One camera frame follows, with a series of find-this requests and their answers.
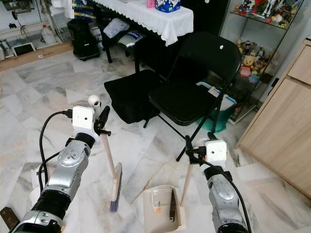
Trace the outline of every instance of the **black folding chair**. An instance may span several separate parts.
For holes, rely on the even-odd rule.
[[[192,70],[191,76],[180,76],[180,78],[171,80],[174,68],[180,60],[199,64],[207,70],[215,72],[223,80],[223,86],[218,97],[210,94],[207,88],[196,85],[196,70]],[[206,32],[194,33],[183,43],[168,76],[168,83],[149,92],[149,101],[177,125],[189,126],[203,117],[190,137],[190,141],[195,138],[213,109],[217,108],[211,131],[214,133],[222,99],[239,71],[240,65],[241,54],[234,43]],[[151,112],[144,128],[146,128],[153,114],[154,112]],[[185,139],[168,121],[162,116],[158,116]],[[184,152],[185,148],[179,154],[177,161],[180,160]]]

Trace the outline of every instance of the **white cloth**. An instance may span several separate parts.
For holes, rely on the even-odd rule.
[[[147,0],[128,3],[120,0],[95,0],[95,2],[157,33],[166,42],[166,46],[175,43],[178,36],[193,32],[193,11],[182,6],[177,11],[164,13],[156,8],[147,8]]]
[[[114,18],[111,22],[105,27],[104,33],[111,39],[115,37],[119,32],[128,30],[130,25],[127,22],[119,18]]]

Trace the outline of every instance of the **black bag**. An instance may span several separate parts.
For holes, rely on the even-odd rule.
[[[149,92],[161,85],[161,78],[151,70],[104,83],[112,100],[112,107],[127,124],[147,120],[154,107]]]

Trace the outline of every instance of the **tissue box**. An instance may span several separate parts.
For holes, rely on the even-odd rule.
[[[155,8],[159,11],[169,13],[180,8],[181,0],[155,0]]]

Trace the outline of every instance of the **wooden cabinet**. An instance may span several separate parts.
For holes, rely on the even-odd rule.
[[[237,144],[311,198],[311,43],[292,65]]]

